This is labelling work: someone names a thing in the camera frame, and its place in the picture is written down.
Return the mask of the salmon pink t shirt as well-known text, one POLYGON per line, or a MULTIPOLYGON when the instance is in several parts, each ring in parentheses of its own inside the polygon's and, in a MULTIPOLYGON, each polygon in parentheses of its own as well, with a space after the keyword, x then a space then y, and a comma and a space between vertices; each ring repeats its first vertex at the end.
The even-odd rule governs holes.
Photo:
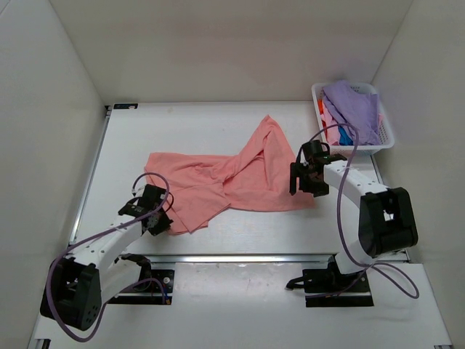
POLYGON ((312 209, 309 193, 289 193, 294 152, 279 124, 265 116, 234 156, 151 153, 147 182, 166 178, 174 196, 170 233, 193 233, 226 209, 288 212, 312 209))

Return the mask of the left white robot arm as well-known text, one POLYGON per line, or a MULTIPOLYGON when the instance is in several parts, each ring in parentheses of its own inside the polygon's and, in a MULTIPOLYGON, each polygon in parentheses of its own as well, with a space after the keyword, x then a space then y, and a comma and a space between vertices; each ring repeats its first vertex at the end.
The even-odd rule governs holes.
POLYGON ((174 197, 164 188, 146 185, 118 211, 104 236, 75 244, 51 265, 40 314, 80 331, 100 321, 105 305, 120 292, 162 289, 150 260, 127 247, 145 235, 170 229, 167 210, 174 197))

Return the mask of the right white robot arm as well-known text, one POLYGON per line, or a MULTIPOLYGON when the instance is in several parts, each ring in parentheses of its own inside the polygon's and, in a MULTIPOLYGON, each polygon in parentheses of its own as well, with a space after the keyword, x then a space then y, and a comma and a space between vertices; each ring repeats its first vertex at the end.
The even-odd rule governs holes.
POLYGON ((342 251, 328 259, 325 269, 307 270, 290 280, 288 290, 304 289, 312 297, 335 297, 348 292, 366 272, 381 263, 378 257, 412 247, 418 232, 411 198, 404 188, 388 188, 350 166, 350 160, 332 155, 328 144, 310 140, 290 165, 289 193, 327 196, 337 189, 336 223, 340 228, 341 200, 348 198, 359 209, 357 234, 348 243, 342 231, 342 251))

